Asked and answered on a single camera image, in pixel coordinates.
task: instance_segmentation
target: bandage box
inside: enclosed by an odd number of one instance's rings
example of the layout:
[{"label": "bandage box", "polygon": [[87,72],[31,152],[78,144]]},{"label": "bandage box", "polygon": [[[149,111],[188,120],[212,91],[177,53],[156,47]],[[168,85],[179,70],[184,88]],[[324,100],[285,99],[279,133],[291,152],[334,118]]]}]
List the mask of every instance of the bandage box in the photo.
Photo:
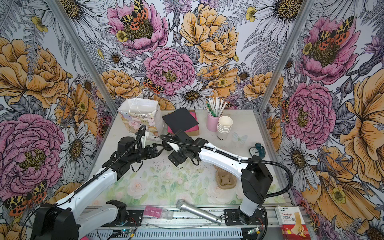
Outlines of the bandage box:
[{"label": "bandage box", "polygon": [[275,211],[285,240],[311,239],[299,207],[278,206]]}]

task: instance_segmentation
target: microphone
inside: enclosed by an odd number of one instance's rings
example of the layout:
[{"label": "microphone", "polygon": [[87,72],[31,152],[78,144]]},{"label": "microphone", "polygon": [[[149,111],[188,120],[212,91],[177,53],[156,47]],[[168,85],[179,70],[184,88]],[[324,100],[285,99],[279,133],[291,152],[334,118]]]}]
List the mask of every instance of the microphone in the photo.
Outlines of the microphone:
[{"label": "microphone", "polygon": [[211,221],[213,223],[217,223],[217,224],[221,225],[222,220],[220,217],[213,215],[212,213],[209,213],[209,212],[202,210],[198,207],[190,205],[189,203],[187,203],[183,199],[177,200],[176,207],[182,211],[190,212],[190,213],[195,214],[199,217],[207,219],[208,221]]}]

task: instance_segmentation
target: clay object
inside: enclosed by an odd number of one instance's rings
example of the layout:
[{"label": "clay object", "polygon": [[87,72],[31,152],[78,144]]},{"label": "clay object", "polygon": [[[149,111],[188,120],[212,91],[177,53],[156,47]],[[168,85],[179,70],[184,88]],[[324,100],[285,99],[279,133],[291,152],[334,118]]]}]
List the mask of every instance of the clay object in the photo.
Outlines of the clay object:
[{"label": "clay object", "polygon": [[216,168],[216,183],[221,189],[232,189],[236,186],[237,179],[232,173],[221,169],[217,166]]}]

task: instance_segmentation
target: pen holder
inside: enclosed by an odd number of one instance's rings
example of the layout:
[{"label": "pen holder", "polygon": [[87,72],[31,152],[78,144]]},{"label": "pen holder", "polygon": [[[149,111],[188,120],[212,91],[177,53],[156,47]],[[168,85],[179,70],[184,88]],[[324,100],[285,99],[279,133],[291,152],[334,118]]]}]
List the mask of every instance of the pen holder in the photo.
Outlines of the pen holder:
[{"label": "pen holder", "polygon": [[212,115],[208,114],[208,118],[207,118],[207,129],[211,132],[217,132],[217,123],[218,123],[218,119],[220,118],[221,116],[219,117],[213,117]]}]

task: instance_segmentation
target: paper bag handle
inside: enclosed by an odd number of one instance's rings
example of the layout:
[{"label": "paper bag handle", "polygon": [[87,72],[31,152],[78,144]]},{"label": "paper bag handle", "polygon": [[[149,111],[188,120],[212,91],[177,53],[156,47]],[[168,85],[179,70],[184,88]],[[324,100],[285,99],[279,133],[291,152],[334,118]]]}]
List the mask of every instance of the paper bag handle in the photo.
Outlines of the paper bag handle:
[{"label": "paper bag handle", "polygon": [[[147,94],[147,99],[149,99],[149,89],[148,89],[148,87],[145,87],[145,88],[143,89],[143,91],[142,91],[143,96],[144,96],[144,90],[145,90],[145,89],[147,89],[147,92],[148,92],[148,94]],[[129,111],[128,111],[128,113],[131,112],[131,107],[132,107],[133,103],[136,102],[136,108],[137,108],[137,110],[139,111],[139,113],[142,114],[141,111],[139,110],[139,106],[138,106],[138,104],[137,104],[137,98],[139,97],[139,95],[138,95],[137,97],[135,97],[135,100],[133,100],[131,106],[129,107]]]}]

